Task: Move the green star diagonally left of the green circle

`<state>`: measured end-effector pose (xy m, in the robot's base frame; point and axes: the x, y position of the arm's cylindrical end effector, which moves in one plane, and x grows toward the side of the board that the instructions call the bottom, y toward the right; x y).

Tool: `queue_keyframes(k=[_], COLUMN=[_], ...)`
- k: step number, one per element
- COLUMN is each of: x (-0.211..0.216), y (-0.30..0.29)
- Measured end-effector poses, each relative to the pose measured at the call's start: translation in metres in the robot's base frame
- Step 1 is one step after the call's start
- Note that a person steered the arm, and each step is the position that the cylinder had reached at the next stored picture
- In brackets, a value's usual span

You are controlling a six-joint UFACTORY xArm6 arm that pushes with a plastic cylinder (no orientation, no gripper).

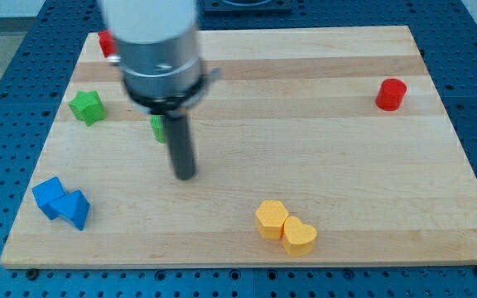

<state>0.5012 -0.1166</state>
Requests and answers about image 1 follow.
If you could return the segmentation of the red block behind arm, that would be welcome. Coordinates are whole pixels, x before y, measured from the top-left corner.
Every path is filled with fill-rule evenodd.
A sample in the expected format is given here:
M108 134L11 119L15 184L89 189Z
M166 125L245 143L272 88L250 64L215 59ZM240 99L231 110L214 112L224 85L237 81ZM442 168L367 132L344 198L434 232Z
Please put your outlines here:
M109 58L111 55L118 53L115 40L110 30L99 31L97 35L99 38L99 46L105 58Z

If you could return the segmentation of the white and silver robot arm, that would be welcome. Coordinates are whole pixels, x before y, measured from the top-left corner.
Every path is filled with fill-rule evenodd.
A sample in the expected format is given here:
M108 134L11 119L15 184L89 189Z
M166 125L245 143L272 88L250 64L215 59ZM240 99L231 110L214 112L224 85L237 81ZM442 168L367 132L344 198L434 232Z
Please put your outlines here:
M99 6L125 89L145 113L185 114L218 78L200 56L197 1L100 0Z

